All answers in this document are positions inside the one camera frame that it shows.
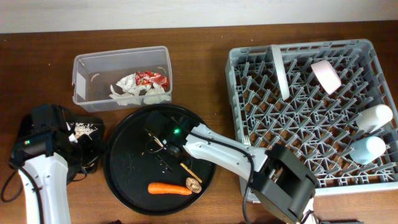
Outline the wooden chopstick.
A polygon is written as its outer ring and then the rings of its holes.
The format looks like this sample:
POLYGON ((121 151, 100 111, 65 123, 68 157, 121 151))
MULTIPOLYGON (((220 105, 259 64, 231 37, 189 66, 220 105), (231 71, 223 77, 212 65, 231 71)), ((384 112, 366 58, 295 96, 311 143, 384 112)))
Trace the wooden chopstick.
POLYGON ((148 133, 151 139, 153 139, 159 146, 160 149, 156 151, 151 151, 150 153, 158 153, 160 151, 167 152, 168 154, 174 156, 180 166, 185 169, 193 178, 195 178, 201 184, 203 181, 199 178, 191 169, 189 169, 188 165, 192 162, 191 158, 185 156, 185 154, 181 151, 181 149, 173 144, 167 145, 166 143, 162 142, 158 139, 158 137, 154 136, 151 133, 148 133))

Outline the red snack wrapper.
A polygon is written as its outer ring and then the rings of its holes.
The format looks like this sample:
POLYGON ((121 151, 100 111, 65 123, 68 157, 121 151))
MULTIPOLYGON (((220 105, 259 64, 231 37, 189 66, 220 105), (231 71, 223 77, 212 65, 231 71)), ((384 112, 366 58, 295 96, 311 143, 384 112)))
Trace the red snack wrapper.
POLYGON ((156 72, 137 72, 136 85, 160 85, 164 90, 167 90, 170 84, 170 79, 156 72))

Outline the white plastic fork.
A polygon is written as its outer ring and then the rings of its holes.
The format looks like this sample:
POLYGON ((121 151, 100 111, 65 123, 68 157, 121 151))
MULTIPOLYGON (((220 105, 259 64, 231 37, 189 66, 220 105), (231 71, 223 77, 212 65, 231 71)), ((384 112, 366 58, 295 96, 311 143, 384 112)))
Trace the white plastic fork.
POLYGON ((251 146, 251 140, 250 140, 249 135, 245 135, 243 141, 244 141, 243 143, 244 143, 245 145, 251 146))

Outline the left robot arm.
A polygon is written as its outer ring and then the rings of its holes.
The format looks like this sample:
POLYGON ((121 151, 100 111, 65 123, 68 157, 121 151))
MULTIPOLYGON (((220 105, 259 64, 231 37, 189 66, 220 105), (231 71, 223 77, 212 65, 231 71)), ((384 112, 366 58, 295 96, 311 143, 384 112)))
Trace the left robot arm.
POLYGON ((21 121, 9 165, 21 178, 28 223, 70 223, 67 185, 96 172, 106 151, 104 123, 60 105, 32 109, 21 121))

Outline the grey bowl with food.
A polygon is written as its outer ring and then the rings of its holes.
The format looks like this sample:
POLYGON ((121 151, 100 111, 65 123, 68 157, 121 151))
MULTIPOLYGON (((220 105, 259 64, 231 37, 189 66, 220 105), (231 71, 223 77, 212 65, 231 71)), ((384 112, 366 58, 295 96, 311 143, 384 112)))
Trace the grey bowl with food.
POLYGON ((275 72, 277 74, 277 79, 279 82, 280 94, 283 100, 287 100, 290 96, 290 93, 282 53, 278 45, 271 45, 271 50, 275 66, 275 72))

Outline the light blue cup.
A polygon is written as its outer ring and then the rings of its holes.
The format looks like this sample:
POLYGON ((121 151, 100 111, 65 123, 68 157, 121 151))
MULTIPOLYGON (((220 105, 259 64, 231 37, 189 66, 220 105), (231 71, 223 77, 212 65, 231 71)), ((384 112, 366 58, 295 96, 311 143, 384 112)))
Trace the light blue cup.
POLYGON ((349 156, 358 164, 366 165, 386 151, 386 143, 377 136, 370 136, 353 142, 349 156))

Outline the white cup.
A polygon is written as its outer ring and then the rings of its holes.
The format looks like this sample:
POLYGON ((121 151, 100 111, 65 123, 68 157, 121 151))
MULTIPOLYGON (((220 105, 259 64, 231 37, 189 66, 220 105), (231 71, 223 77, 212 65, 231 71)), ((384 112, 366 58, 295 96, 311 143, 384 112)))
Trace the white cup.
POLYGON ((373 133, 393 118, 390 107, 380 104, 360 112, 356 120, 357 127, 366 133, 373 133))

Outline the brown shiitake mushroom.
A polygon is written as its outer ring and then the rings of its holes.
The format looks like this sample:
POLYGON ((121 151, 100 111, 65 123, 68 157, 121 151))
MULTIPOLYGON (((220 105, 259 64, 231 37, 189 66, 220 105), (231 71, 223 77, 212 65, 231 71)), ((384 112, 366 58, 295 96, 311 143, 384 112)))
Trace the brown shiitake mushroom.
POLYGON ((197 181, 195 178, 186 178, 185 185, 189 190, 196 194, 199 194, 202 190, 199 181, 197 181))

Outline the orange carrot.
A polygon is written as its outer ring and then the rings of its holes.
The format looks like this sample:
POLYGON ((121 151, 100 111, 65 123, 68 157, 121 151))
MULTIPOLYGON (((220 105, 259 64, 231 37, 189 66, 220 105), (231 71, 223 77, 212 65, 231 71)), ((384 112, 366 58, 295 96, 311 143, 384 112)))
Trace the orange carrot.
POLYGON ((177 194, 177 195, 191 195, 192 191, 186 187, 172 184, 165 184, 160 182, 153 182, 147 188, 150 194, 177 194))

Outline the pink small bowl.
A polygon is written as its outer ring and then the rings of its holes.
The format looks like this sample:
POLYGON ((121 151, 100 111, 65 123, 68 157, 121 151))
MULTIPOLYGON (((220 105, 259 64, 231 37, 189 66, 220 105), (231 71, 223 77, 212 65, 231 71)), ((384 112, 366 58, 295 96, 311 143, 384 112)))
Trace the pink small bowl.
POLYGON ((329 61, 322 60, 313 63, 311 68, 321 86, 329 95, 333 94, 341 86, 341 80, 329 61))

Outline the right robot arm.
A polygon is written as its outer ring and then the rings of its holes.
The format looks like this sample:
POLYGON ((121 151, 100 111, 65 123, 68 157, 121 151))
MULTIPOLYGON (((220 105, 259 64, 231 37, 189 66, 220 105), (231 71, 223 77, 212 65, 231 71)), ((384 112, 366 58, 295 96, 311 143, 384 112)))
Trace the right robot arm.
POLYGON ((217 164, 246 181, 244 196, 252 192, 263 207, 285 223, 318 223, 313 210, 317 178, 287 147, 249 146, 212 131, 188 118, 179 120, 153 111, 144 130, 171 154, 217 164))

